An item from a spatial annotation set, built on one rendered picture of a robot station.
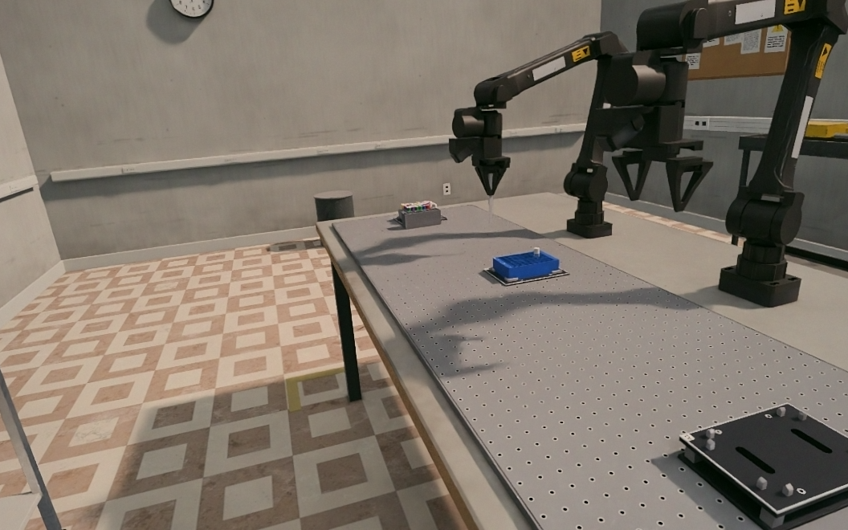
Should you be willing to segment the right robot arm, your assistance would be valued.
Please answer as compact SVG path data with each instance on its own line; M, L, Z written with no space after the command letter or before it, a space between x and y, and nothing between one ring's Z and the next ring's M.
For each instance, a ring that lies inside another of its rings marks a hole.
M575 43L551 51L517 69L481 81L475 85L475 106L455 109L452 131L457 138L448 139L448 153L459 164L472 154L473 157L482 159L496 158L496 137L493 136L502 135L503 114L497 110L481 110L507 108L507 102L512 100L512 97L563 71L595 59L596 82L581 154L578 155L576 163L572 163L570 173L565 176L563 190L568 195L579 198L575 218L567 219L568 226L586 233L612 230L614 224L604 221L605 210L602 209L602 201L608 191L608 166L603 165L604 151L593 135L593 110L614 107L604 97L603 82L614 55L626 52L629 53L620 40L618 43L616 34L603 31L586 35ZM487 108L477 108L484 105ZM481 135L490 137L482 138ZM585 173L588 169L593 172Z

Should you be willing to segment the blue tube carrier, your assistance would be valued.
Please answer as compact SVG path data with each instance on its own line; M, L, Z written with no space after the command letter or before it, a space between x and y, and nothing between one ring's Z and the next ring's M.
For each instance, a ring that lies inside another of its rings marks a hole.
M493 269L497 274L508 279L524 279L534 275L551 274L553 270L559 270L559 260L546 255L543 251L540 251L539 257L535 257L534 251L530 251L521 255L493 258Z

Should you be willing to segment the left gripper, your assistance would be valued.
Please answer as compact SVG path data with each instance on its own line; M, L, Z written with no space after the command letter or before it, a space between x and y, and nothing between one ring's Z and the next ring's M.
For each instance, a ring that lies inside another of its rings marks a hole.
M703 160L702 157L677 157L677 155L680 154L680 149L703 151L703 139L683 139L683 114L685 113L685 104L685 100L671 102L671 105L680 105L677 141L659 144L628 141L626 145L623 145L622 149L632 148L631 151L622 151L622 155L612 155L612 161L614 161L614 166L623 181L629 200L637 201L639 200L639 197L641 197L645 178L649 173L650 163L652 161L666 163L671 200L672 204L674 204L675 212L681 212L686 208L687 203L691 200L692 194L695 192L695 188L701 184L705 175L709 173L714 161ZM635 190L632 186L632 182L626 168L627 165L632 164L639 164ZM683 173L693 174L681 200L680 187Z

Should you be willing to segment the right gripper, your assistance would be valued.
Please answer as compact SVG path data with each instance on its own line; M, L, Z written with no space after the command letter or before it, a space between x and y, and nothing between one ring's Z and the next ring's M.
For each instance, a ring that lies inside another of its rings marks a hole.
M510 168L511 158L502 155L502 135L496 137L496 158L482 159L471 155L472 166L478 174L481 184L489 196L494 195L497 185L503 178L503 174ZM493 190L491 190L488 174L493 173Z

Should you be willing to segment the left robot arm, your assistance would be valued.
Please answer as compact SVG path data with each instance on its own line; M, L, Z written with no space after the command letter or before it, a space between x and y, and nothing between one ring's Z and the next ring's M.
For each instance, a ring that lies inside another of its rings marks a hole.
M702 53L703 43L761 27L783 24L791 31L789 64L761 161L750 184L738 187L726 215L728 233L746 238L742 255L734 266L721 268L720 277L769 294L801 287L801 278L786 274L789 263L784 258L786 245L800 228L804 201L802 192L793 191L793 178L827 59L838 36L848 31L845 3L688 0L651 7L638 19L636 53L611 59L605 98L613 106L639 105L593 110L593 135L602 151L613 153L628 141L677 141L680 105L671 102L686 100L690 64L665 56ZM652 106L654 102L667 106Z

